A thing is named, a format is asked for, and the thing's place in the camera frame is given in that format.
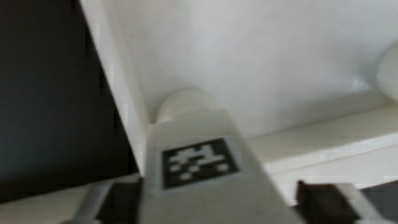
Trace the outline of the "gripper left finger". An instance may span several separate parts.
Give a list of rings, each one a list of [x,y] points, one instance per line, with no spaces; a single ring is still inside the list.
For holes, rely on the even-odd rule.
[[[62,224],[137,224],[142,179],[96,183]]]

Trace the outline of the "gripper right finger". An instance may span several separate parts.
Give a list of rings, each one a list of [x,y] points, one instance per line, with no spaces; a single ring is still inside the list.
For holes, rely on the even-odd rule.
[[[295,198],[306,224],[385,224],[385,218],[350,183],[298,181]]]

